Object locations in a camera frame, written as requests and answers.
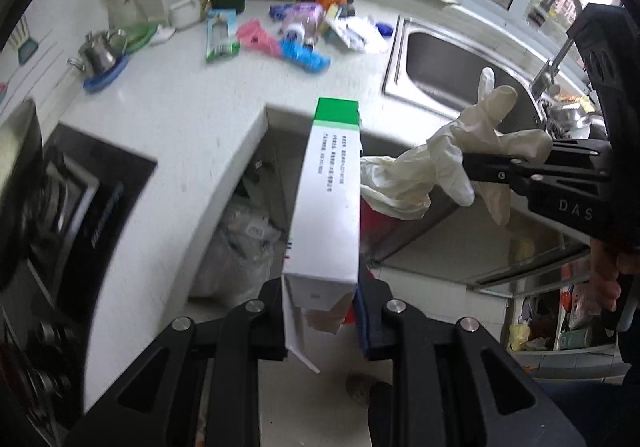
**trash bag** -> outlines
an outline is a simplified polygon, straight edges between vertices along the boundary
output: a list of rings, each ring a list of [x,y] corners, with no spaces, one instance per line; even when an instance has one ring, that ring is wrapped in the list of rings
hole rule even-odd
[[[265,211],[232,199],[198,268],[190,297],[208,297],[227,308],[258,297],[269,279],[279,237]]]

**das logo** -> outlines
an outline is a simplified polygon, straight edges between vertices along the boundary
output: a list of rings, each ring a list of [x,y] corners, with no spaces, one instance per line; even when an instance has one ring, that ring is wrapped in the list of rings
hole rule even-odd
[[[593,210],[591,208],[580,207],[580,205],[570,204],[567,200],[560,200],[560,212],[570,212],[576,218],[582,218],[584,221],[593,219]]]

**stainless steel sink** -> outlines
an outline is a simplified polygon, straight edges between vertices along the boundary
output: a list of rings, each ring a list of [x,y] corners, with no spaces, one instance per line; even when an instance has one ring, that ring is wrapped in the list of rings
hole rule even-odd
[[[448,118],[478,101],[482,69],[494,70],[496,87],[518,93],[513,110],[498,126],[501,133],[543,127],[543,111],[529,93],[529,82],[491,50],[431,24],[400,16],[383,92]]]

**stove knob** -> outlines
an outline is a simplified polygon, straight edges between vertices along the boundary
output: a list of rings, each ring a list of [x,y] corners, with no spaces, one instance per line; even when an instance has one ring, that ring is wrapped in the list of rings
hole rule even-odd
[[[36,337],[43,346],[60,348],[64,344],[73,342],[74,332],[71,328],[55,326],[47,322],[41,322],[36,328]]]
[[[71,387],[71,382],[65,375],[54,376],[46,371],[36,370],[35,379],[38,387],[46,395],[52,397],[57,395],[62,397],[64,393]]]
[[[36,329],[38,342],[43,346],[57,346],[59,338],[53,326],[46,322],[41,322]]]

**green stripe on box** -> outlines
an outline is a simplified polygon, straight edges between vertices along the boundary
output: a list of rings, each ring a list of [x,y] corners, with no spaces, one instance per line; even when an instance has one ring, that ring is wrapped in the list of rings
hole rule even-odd
[[[326,120],[314,120],[314,126],[315,125],[319,125],[320,127],[333,127],[338,129],[347,129],[350,131],[359,130],[359,127],[357,125],[353,125],[353,123],[327,122]]]
[[[358,103],[354,100],[342,100],[341,98],[318,98],[314,123],[325,125],[326,122],[360,127]]]

